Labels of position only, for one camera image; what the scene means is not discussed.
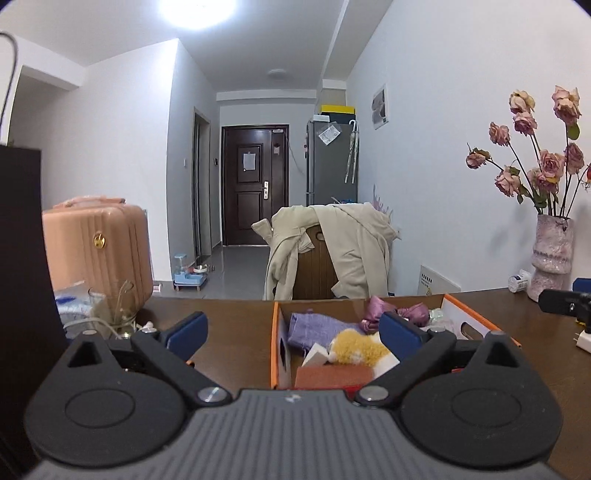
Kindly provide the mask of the pink satin scrunchie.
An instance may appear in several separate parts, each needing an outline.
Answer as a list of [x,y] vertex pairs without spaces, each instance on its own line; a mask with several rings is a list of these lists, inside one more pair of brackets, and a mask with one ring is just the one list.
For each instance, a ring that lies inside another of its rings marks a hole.
[[420,328],[428,325],[430,321],[430,309],[424,303],[418,303],[411,307],[397,307],[380,297],[370,297],[365,315],[360,321],[360,328],[366,334],[375,334],[379,329],[380,319],[384,313],[395,313]]

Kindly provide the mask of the yellow white plush toy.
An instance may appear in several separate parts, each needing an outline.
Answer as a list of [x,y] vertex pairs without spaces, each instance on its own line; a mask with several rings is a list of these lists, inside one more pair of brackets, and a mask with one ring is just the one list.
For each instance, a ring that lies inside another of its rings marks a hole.
[[329,345],[329,362],[338,365],[363,365],[378,378],[400,364],[400,360],[381,342],[380,335],[343,330]]

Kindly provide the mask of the white triangular sponge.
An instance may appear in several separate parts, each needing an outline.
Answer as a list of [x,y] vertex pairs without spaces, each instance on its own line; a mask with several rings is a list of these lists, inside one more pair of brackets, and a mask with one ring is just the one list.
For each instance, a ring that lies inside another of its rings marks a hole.
[[329,350],[321,344],[315,343],[311,346],[308,354],[305,355],[303,364],[301,367],[320,367],[329,363]]

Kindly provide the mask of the purple knitted pouch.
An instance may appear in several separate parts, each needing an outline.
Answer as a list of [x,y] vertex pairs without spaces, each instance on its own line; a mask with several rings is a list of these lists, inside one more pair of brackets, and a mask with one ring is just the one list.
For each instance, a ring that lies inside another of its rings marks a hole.
[[290,315],[287,344],[304,352],[310,351],[315,344],[328,349],[335,336],[346,329],[363,334],[359,323],[346,323],[311,311],[293,313]]

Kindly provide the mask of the brown layered sponge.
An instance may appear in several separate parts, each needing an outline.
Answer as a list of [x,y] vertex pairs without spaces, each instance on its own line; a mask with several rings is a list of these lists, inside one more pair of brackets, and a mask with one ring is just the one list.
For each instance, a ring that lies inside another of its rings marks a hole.
[[374,371],[363,365],[323,365],[297,369],[294,388],[300,390],[359,390],[374,379]]

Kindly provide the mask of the lilac fluffy headband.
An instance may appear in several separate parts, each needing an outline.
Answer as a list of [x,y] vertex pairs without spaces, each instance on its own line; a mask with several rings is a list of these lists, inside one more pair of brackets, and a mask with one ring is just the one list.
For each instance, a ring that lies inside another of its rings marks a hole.
[[429,333],[450,332],[456,336],[458,340],[468,340],[461,328],[456,324],[432,324],[422,327],[422,330]]

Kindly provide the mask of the white charger adapter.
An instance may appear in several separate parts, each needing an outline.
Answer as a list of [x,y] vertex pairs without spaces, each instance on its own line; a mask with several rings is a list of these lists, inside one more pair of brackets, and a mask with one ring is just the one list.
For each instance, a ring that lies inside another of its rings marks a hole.
[[591,353],[591,334],[586,332],[585,330],[581,331],[580,333],[576,334],[573,338],[575,341],[576,346],[587,352]]

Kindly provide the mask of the pink textured vase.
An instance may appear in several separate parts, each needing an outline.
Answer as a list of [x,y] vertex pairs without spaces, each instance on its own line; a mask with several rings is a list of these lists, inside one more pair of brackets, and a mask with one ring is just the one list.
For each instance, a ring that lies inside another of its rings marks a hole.
[[531,263],[534,267],[527,288],[537,302],[546,289],[562,290],[570,276],[574,253],[574,222],[547,214],[538,216]]

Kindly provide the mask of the small white jar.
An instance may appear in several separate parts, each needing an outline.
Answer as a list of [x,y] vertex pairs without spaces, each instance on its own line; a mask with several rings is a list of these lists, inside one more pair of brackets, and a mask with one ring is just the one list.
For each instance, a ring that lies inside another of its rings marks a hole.
[[531,283],[532,273],[521,269],[517,274],[512,275],[507,282],[508,290],[513,293],[526,291]]

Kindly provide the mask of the blue pet feeder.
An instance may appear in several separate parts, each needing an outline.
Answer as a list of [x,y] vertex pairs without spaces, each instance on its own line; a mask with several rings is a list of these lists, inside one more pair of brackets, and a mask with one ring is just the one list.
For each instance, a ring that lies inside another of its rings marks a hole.
[[200,290],[204,287],[208,278],[208,266],[197,265],[194,262],[186,263],[186,254],[174,256],[175,267],[172,275],[172,285],[175,290],[183,288],[195,288]]

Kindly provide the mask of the dried pink roses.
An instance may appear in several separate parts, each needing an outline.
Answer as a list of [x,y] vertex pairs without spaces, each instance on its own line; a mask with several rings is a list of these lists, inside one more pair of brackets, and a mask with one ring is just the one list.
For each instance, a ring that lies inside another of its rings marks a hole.
[[[512,155],[511,162],[503,165],[489,151],[470,146],[465,163],[471,170],[486,165],[494,166],[494,185],[504,196],[514,198],[519,203],[530,200],[540,215],[568,218],[578,192],[590,187],[590,158],[577,144],[581,133],[579,120],[582,117],[578,89],[557,85],[551,100],[553,113],[564,130],[565,142],[561,151],[541,147],[537,137],[536,101],[527,91],[515,90],[508,99],[512,124],[508,126],[492,122],[488,127],[490,142],[508,149]],[[512,141],[514,133],[530,140],[534,166],[528,168],[517,153]]]

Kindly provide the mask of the beige coat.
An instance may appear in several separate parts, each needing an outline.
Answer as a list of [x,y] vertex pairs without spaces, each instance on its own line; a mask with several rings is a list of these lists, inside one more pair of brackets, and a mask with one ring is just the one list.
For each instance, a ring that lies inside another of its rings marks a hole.
[[341,298],[386,297],[391,245],[400,233],[386,213],[372,204],[349,203],[283,207],[252,230],[270,246],[263,298],[294,298],[298,260],[315,249],[308,229],[318,226],[327,243],[337,282],[332,294]]

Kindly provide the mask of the wooden chair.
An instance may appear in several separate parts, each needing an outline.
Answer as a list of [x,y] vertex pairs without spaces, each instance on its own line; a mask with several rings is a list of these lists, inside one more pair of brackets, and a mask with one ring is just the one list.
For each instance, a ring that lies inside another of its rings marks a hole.
[[307,234],[314,248],[298,256],[293,299],[332,299],[335,297],[332,287],[338,283],[338,276],[332,265],[324,233],[320,225],[315,225],[307,230]]

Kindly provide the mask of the pink hard-shell suitcase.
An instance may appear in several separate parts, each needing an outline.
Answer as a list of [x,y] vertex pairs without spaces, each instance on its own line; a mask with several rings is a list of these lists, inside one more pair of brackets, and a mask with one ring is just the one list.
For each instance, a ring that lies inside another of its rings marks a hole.
[[42,212],[52,286],[82,282],[94,292],[124,292],[138,310],[152,295],[147,215],[122,198],[77,197]]

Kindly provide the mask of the black paper shopping bag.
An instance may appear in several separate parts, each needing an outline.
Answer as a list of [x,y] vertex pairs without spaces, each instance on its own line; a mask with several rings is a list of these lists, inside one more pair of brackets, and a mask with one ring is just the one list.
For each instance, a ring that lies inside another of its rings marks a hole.
[[26,407],[63,354],[45,253],[41,152],[1,146],[1,477],[36,464],[24,429]]

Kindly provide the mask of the dark brown entrance door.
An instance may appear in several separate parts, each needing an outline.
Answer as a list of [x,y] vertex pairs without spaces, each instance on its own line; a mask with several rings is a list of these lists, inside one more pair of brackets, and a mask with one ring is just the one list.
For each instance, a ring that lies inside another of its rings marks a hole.
[[252,224],[288,203],[287,125],[221,129],[222,244],[263,246]]

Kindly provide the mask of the grey refrigerator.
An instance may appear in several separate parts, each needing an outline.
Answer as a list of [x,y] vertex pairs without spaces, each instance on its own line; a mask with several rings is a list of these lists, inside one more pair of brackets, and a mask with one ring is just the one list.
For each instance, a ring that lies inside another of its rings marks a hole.
[[311,205],[358,202],[351,141],[353,124],[310,121],[307,125],[307,192]]

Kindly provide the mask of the yellow box on fridge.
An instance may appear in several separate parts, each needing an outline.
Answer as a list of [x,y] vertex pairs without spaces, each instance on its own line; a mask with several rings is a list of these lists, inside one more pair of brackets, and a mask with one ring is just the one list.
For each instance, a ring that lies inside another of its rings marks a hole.
[[322,104],[321,105],[321,113],[323,115],[329,115],[329,114],[355,115],[356,108],[352,107],[352,106],[345,106],[345,105]]

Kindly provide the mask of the round ceiling lamp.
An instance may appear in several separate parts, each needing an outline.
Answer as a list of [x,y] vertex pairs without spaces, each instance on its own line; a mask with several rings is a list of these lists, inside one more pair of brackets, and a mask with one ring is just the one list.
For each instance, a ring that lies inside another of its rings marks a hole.
[[171,28],[199,32],[228,22],[239,6],[236,0],[163,0],[157,13]]

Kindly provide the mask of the white board against wall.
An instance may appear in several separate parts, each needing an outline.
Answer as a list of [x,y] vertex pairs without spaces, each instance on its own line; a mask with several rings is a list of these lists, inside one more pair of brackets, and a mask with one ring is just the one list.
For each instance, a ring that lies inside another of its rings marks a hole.
[[453,281],[425,265],[421,266],[417,289],[419,296],[451,294],[461,291],[461,287]]

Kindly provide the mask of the wall picture frame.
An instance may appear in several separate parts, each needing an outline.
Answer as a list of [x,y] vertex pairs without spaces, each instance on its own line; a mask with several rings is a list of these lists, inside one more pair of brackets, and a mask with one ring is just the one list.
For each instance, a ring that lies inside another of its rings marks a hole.
[[372,99],[372,123],[375,130],[380,129],[389,121],[387,86],[383,85]]

